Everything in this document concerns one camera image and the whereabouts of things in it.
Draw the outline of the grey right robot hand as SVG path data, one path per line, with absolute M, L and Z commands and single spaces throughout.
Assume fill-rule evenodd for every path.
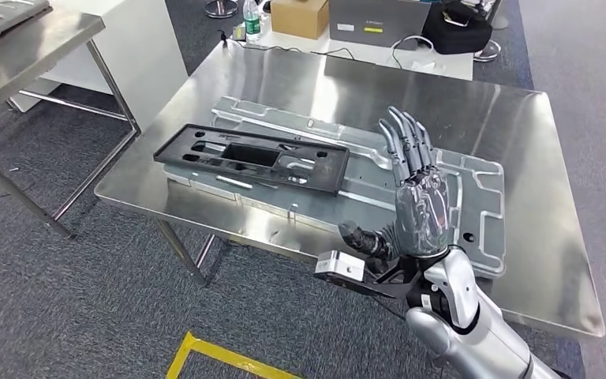
M 395 221 L 380 230 L 361 229 L 353 221 L 338 225 L 348 247 L 373 259 L 434 257 L 449 245 L 450 206 L 447 180 L 436 166 L 426 128 L 398 108 L 379 127 L 391 156 L 395 181 Z

